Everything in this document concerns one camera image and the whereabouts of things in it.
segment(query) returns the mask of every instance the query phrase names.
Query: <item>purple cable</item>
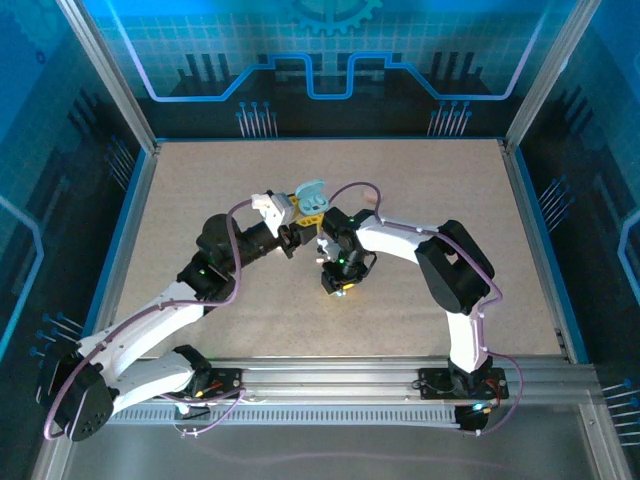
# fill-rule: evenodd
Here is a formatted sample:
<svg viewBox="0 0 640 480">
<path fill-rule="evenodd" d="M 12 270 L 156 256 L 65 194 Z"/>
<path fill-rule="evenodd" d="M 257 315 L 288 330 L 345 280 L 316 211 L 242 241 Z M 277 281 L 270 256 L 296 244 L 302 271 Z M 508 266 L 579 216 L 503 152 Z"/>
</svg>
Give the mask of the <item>purple cable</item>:
<svg viewBox="0 0 640 480">
<path fill-rule="evenodd" d="M 235 395 L 236 393 L 238 394 L 238 398 L 236 399 L 235 402 L 233 402 L 233 405 L 231 405 L 229 407 L 229 409 L 226 412 L 224 412 L 219 419 L 217 419 L 215 422 L 211 423 L 210 425 L 207 425 L 206 427 L 201 428 L 200 430 L 195 430 L 194 429 L 191 432 L 189 432 L 187 430 L 180 430 L 177 427 L 177 425 L 174 425 L 176 427 L 176 430 L 178 430 L 183 435 L 191 435 L 191 436 L 195 437 L 200 433 L 205 433 L 205 432 L 208 432 L 209 430 L 214 429 L 215 427 L 220 425 L 222 422 L 224 422 L 227 419 L 227 417 L 233 413 L 233 411 L 238 407 L 238 405 L 240 404 L 240 402 L 244 398 L 244 394 L 246 393 L 246 391 L 247 391 L 246 388 L 240 387 L 240 388 L 236 388 L 235 390 L 230 390 L 227 393 L 223 393 L 222 395 L 218 395 L 217 397 L 208 399 L 208 400 L 222 400 L 223 398 L 228 398 L 228 397 L 230 397 L 232 395 Z M 165 395 L 160 395 L 160 396 L 163 397 L 163 398 L 167 398 L 169 400 L 177 401 L 179 403 L 186 403 L 186 404 L 203 403 L 201 400 L 200 401 L 198 401 L 198 400 L 187 400 L 187 401 L 184 401 L 181 398 L 174 397 L 172 395 L 166 395 L 166 394 Z"/>
<path fill-rule="evenodd" d="M 91 360 L 93 360 L 96 357 L 96 355 L 98 355 L 98 353 L 100 353 L 102 350 L 106 348 L 105 344 L 111 343 L 113 339 L 117 337 L 120 334 L 120 332 L 122 332 L 124 329 L 129 327 L 131 324 L 137 322 L 141 318 L 146 317 L 150 313 L 153 313 L 156 310 L 164 310 L 167 307 L 189 306 L 189 305 L 201 305 L 203 307 L 223 307 L 225 305 L 229 305 L 236 299 L 236 296 L 238 295 L 238 290 L 240 289 L 240 282 L 242 280 L 242 266 L 240 262 L 240 249 L 238 248 L 238 240 L 233 230 L 232 220 L 233 220 L 233 214 L 239 209 L 241 209 L 242 207 L 246 207 L 247 205 L 251 205 L 251 200 L 245 200 L 244 202 L 237 204 L 235 207 L 229 210 L 229 213 L 227 214 L 227 222 L 226 222 L 227 232 L 229 233 L 229 241 L 231 243 L 231 250 L 233 251 L 233 261 L 236 266 L 236 275 L 235 275 L 236 283 L 233 287 L 233 291 L 231 292 L 231 295 L 229 295 L 229 297 L 223 302 L 200 302 L 198 300 L 169 300 L 167 302 L 162 302 L 157 305 L 151 305 L 145 308 L 144 310 L 139 311 L 132 317 L 129 317 L 124 322 L 120 323 L 117 327 L 113 329 L 113 331 L 109 335 L 105 337 L 102 343 L 96 345 L 96 347 L 93 350 L 91 350 L 91 352 L 85 358 L 82 359 L 82 361 L 78 364 L 78 366 L 76 366 L 76 368 L 73 369 L 71 374 L 64 381 L 64 383 L 60 387 L 60 390 L 58 390 L 58 393 L 56 394 L 56 397 L 53 400 L 53 403 L 51 404 L 51 408 L 49 409 L 49 413 L 47 414 L 47 418 L 44 423 L 44 438 L 46 438 L 47 440 L 53 440 L 64 434 L 64 429 L 55 434 L 51 433 L 51 427 L 53 426 L 53 422 L 54 422 L 56 413 L 58 413 L 58 409 L 60 408 L 60 404 L 62 403 L 62 399 L 67 394 L 67 392 L 71 388 L 71 385 L 73 384 L 73 380 L 78 376 L 78 374 L 82 371 L 82 369 L 86 367 L 91 362 Z"/>
<path fill-rule="evenodd" d="M 489 305 L 493 305 L 493 304 L 498 304 L 502 301 L 502 299 L 504 298 L 504 295 L 502 294 L 502 290 L 500 290 L 500 288 L 495 284 L 495 282 L 491 279 L 491 277 L 489 277 L 489 275 L 487 275 L 487 273 L 485 273 L 485 271 L 482 269 L 482 267 L 480 267 L 480 265 L 478 265 L 478 263 L 471 258 L 471 256 L 460 246 L 458 245 L 455 241 L 453 241 L 452 239 L 450 239 L 449 237 L 447 237 L 446 235 L 434 231 L 434 230 L 428 230 L 428 229 L 421 229 L 421 230 L 417 230 L 416 227 L 412 227 L 410 225 L 404 225 L 402 223 L 397 223 L 397 222 L 390 222 L 390 221 L 384 221 L 382 220 L 382 218 L 380 217 L 379 214 L 379 210 L 380 210 L 380 202 L 382 200 L 382 194 L 380 192 L 380 189 L 373 185 L 372 183 L 369 182 L 353 182 L 353 183 L 349 183 L 347 185 L 345 185 L 344 187 L 340 188 L 336 193 L 334 193 L 331 198 L 329 199 L 329 203 L 333 202 L 333 200 L 342 192 L 344 192 L 345 190 L 347 190 L 348 188 L 351 187 L 356 187 L 358 185 L 364 185 L 367 187 L 371 187 L 376 191 L 376 194 L 378 196 L 377 200 L 376 200 L 376 206 L 375 209 L 373 211 L 373 215 L 375 216 L 376 220 L 378 220 L 381 224 L 383 225 L 388 225 L 392 228 L 397 228 L 399 230 L 404 230 L 407 232 L 413 232 L 413 233 L 420 233 L 421 235 L 431 235 L 435 238 L 439 238 L 440 240 L 442 240 L 443 242 L 445 242 L 447 245 L 449 245 L 451 248 L 453 248 L 456 253 L 458 255 L 460 255 L 465 262 L 467 262 L 469 265 L 471 265 L 471 268 L 473 268 L 475 270 L 475 272 L 480 276 L 480 278 L 482 278 L 482 280 L 484 280 L 484 282 L 489 285 L 489 287 L 491 288 L 491 290 L 494 292 L 495 297 L 489 300 L 485 300 L 484 302 L 482 302 L 480 305 L 478 305 L 478 309 L 477 309 L 477 316 L 476 316 L 476 321 L 478 322 L 478 343 L 480 344 L 480 347 L 487 352 L 488 355 L 493 355 L 499 358 L 504 358 L 506 360 L 509 360 L 513 366 L 515 367 L 516 371 L 518 372 L 518 377 L 520 380 L 519 383 L 519 388 L 518 388 L 518 394 L 516 395 L 516 398 L 513 402 L 513 405 L 511 406 L 511 408 L 509 409 L 509 411 L 507 412 L 507 414 L 498 422 L 496 423 L 494 426 L 492 426 L 491 428 L 489 428 L 488 430 L 485 430 L 482 432 L 482 435 L 487 435 L 489 433 L 495 432 L 496 430 L 498 430 L 502 425 L 504 425 L 515 413 L 516 408 L 518 407 L 518 405 L 520 404 L 520 400 L 522 400 L 522 392 L 524 390 L 524 376 L 522 374 L 522 370 L 520 368 L 520 365 L 518 365 L 518 363 L 511 358 L 508 355 L 503 355 L 500 353 L 495 353 L 495 352 L 491 352 L 489 351 L 489 349 L 486 347 L 485 342 L 484 342 L 484 309 L 486 307 L 488 307 Z"/>
</svg>

